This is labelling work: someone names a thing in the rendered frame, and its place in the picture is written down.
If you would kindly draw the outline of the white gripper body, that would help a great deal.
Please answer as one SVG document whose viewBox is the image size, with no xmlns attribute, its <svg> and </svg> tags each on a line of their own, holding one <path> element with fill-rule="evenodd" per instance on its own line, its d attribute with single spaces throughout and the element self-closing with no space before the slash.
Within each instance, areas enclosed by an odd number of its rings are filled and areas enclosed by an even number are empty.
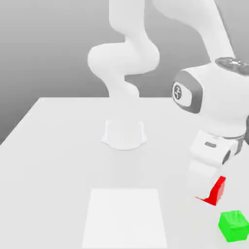
<svg viewBox="0 0 249 249">
<path fill-rule="evenodd" d="M 199 130 L 190 152 L 193 158 L 220 168 L 231 156 L 231 140 Z"/>
</svg>

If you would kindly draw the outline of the small red cube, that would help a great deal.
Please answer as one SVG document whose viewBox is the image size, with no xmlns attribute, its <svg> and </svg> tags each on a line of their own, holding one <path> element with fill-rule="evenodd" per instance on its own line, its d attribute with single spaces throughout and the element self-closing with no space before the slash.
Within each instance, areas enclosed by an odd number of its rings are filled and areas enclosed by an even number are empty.
<svg viewBox="0 0 249 249">
<path fill-rule="evenodd" d="M 213 188 L 211 189 L 210 195 L 207 198 L 205 199 L 201 199 L 198 197 L 196 198 L 206 203 L 209 203 L 210 205 L 216 206 L 224 193 L 225 180 L 226 178 L 224 176 L 220 176 L 219 179 L 216 181 L 215 185 L 213 186 Z"/>
</svg>

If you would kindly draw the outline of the small green cube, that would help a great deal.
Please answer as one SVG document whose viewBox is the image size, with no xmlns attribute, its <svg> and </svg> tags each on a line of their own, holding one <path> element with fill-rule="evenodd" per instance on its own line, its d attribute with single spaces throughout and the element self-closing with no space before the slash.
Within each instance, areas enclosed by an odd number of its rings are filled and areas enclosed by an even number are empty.
<svg viewBox="0 0 249 249">
<path fill-rule="evenodd" d="M 245 241 L 249 235 L 249 222 L 240 210 L 222 212 L 218 227 L 227 242 Z"/>
</svg>

